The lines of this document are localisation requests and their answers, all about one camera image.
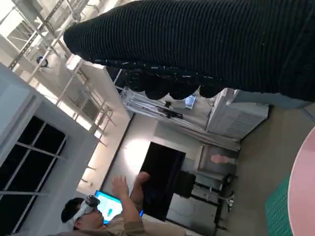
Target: pink object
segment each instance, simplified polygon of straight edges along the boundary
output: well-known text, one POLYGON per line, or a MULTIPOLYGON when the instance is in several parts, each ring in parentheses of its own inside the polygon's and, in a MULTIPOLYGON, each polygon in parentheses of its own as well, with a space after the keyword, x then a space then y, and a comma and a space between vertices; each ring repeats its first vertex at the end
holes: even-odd
POLYGON ((315 235, 315 128, 303 142, 292 168, 288 213, 294 236, 315 235))
POLYGON ((216 164, 219 163, 233 163, 233 160, 227 156, 221 156, 220 154, 215 154, 210 157, 210 160, 216 164))

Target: hand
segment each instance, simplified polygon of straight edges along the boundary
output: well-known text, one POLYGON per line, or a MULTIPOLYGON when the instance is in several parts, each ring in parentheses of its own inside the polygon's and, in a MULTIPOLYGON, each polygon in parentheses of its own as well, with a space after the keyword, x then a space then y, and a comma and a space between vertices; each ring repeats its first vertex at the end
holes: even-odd
POLYGON ((129 196, 129 189, 126 182, 126 177, 123 176, 114 177, 112 179, 112 186, 113 194, 115 197, 121 199, 123 197, 129 196))

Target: desk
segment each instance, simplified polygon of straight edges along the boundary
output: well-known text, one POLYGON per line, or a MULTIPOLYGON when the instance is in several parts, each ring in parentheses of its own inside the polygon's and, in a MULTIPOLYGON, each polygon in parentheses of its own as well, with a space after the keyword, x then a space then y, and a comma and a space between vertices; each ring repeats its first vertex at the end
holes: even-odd
POLYGON ((315 233, 315 128, 295 159, 288 189, 288 214, 294 236, 315 233))

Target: laptop screen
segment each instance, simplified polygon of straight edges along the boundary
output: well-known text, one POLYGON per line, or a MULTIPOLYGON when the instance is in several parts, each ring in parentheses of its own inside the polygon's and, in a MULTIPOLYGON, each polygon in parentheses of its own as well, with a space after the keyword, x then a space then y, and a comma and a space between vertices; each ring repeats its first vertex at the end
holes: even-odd
POLYGON ((98 190, 95 192, 95 196, 100 200, 97 209, 103 214, 103 224, 108 224, 116 215, 123 211, 123 206, 119 199, 98 190))

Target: white vr headset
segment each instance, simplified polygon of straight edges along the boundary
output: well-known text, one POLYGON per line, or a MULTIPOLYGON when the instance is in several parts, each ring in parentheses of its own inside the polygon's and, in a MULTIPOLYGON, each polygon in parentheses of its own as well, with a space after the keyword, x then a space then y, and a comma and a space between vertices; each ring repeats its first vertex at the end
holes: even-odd
POLYGON ((97 199, 94 195, 89 195, 80 205, 80 209, 78 210, 75 215, 68 220, 67 223, 70 224, 71 227, 74 226, 74 222, 80 218, 84 214, 90 214, 95 208, 97 208, 98 204, 100 203, 100 200, 97 199))

